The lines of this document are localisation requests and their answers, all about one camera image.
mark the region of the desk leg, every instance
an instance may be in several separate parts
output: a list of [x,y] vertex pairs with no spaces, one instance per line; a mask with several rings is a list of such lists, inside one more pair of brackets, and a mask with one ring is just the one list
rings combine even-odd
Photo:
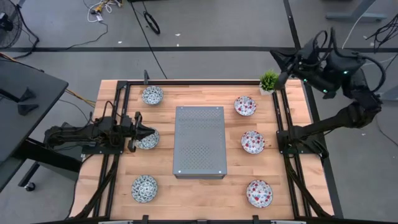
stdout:
[[339,20],[339,21],[352,21],[355,22],[362,14],[360,22],[380,22],[383,19],[387,19],[384,14],[376,13],[365,13],[375,0],[362,0],[361,4],[352,13],[347,12],[328,12],[326,14],[327,19]]
[[38,162],[34,162],[33,165],[30,167],[30,169],[27,171],[25,176],[22,178],[22,180],[19,182],[18,187],[25,187],[29,181],[30,178],[36,173],[36,170],[40,167]]
[[65,156],[54,151],[48,150],[39,144],[25,140],[15,153],[15,157],[32,159],[37,162],[43,162],[51,166],[79,172],[81,161],[75,158]]

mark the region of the wooden table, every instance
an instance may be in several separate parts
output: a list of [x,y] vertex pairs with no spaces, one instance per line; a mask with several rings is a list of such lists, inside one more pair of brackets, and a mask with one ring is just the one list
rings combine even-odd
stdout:
[[[113,101],[116,83],[117,80],[101,82],[95,117],[102,115],[107,100]],[[149,106],[141,99],[144,88],[132,86],[127,115],[134,117],[140,111],[142,123],[159,131],[160,142],[153,150],[137,149],[131,153],[125,148],[119,161],[111,219],[140,220],[143,215],[149,215],[151,220],[250,220],[253,215],[265,220],[293,219],[284,161],[277,149],[272,96],[261,96],[256,85],[165,85],[161,86],[164,91],[161,104]],[[311,123],[300,80],[289,80],[286,92],[294,124]],[[242,95],[251,96],[257,103],[252,116],[244,117],[234,110],[234,100]],[[224,107],[228,175],[223,180],[183,180],[172,175],[176,106]],[[110,116],[110,107],[106,114]],[[287,129],[285,114],[282,117]],[[266,148],[260,154],[248,154],[241,146],[241,136],[249,130],[259,131],[266,139]],[[323,209],[333,214],[321,161],[314,154],[302,154],[300,158],[307,188]],[[81,211],[95,192],[102,160],[102,155],[94,155],[83,164],[71,216]],[[131,196],[132,183],[143,174],[153,176],[159,185],[156,198],[145,204]],[[255,179],[265,180],[272,187],[274,199],[267,208],[255,208],[246,198],[246,187]],[[105,190],[100,215],[104,214],[107,193]],[[303,215],[297,188],[296,193]]]

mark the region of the potted plant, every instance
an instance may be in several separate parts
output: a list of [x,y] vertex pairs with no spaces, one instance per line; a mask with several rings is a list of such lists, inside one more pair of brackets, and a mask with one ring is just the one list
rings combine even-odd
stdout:
[[260,93],[261,95],[271,95],[274,92],[274,85],[278,80],[278,73],[272,69],[268,70],[260,76]]

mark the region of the perforated metal box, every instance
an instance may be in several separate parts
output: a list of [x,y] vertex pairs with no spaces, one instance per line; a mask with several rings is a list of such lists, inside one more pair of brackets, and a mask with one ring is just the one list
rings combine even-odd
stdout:
[[222,179],[226,171],[224,108],[178,106],[173,174],[179,179]]

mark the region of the floral pattern bowl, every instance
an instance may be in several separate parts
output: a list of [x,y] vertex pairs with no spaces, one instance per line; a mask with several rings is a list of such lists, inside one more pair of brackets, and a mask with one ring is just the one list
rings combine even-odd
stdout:
[[259,154],[264,150],[266,140],[257,131],[247,131],[242,135],[241,144],[246,152]]
[[139,176],[131,186],[131,195],[139,203],[147,203],[155,198],[157,182],[149,175]]
[[155,128],[152,128],[152,129],[155,130],[155,133],[151,134],[150,136],[146,136],[145,138],[141,139],[140,141],[136,140],[134,143],[136,147],[138,147],[140,149],[152,149],[157,145],[157,143],[159,143],[159,139],[160,139],[159,132]]
[[250,116],[256,111],[256,102],[248,96],[241,96],[235,100],[234,107],[236,112],[243,116]]
[[157,86],[149,86],[142,92],[142,100],[148,105],[156,105],[163,99],[163,90]]
[[250,204],[256,208],[265,208],[271,204],[273,193],[271,187],[265,181],[254,180],[248,185],[246,196]]

